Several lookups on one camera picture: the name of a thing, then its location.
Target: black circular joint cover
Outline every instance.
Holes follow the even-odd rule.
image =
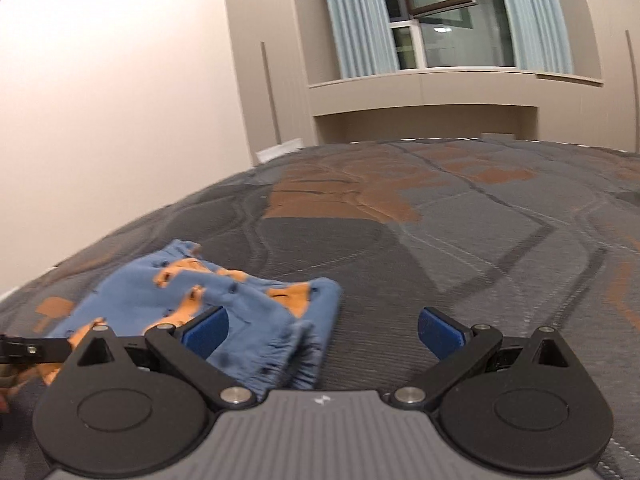
[[[114,380],[95,368],[75,389],[52,384],[34,413],[36,439],[53,462],[84,476],[137,476],[171,464],[201,435],[208,411],[188,384],[140,370]]]
[[[460,383],[442,401],[442,429],[464,454],[501,471],[556,474],[596,462],[612,432],[609,407],[594,385],[545,368]]]

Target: white window frame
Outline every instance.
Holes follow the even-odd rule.
[[[422,30],[418,20],[405,20],[403,22],[391,22],[390,28],[409,27],[411,33],[411,42],[414,44],[415,64],[418,69],[427,68],[427,56],[424,52],[424,43],[422,42]]]

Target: bed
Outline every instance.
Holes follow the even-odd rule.
[[[119,266],[175,238],[204,259],[343,288],[318,384],[388,388],[436,362],[435,306],[505,335],[561,330],[610,403],[598,472],[640,479],[640,158],[551,142],[419,139],[307,148],[151,212],[0,303],[0,332],[46,334]],[[30,417],[36,370],[9,396],[0,478],[47,465]]]

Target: cloth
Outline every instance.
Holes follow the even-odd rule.
[[[340,286],[262,280],[194,257],[198,245],[170,245],[119,268],[50,337],[78,343],[96,322],[118,336],[161,322],[186,323],[213,306],[228,313],[227,338],[207,359],[262,397],[270,388],[311,389],[337,315]]]

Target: curtain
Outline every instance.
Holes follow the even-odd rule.
[[[516,66],[572,74],[569,35],[560,0],[504,0]]]
[[[385,0],[327,0],[342,78],[395,72]]]

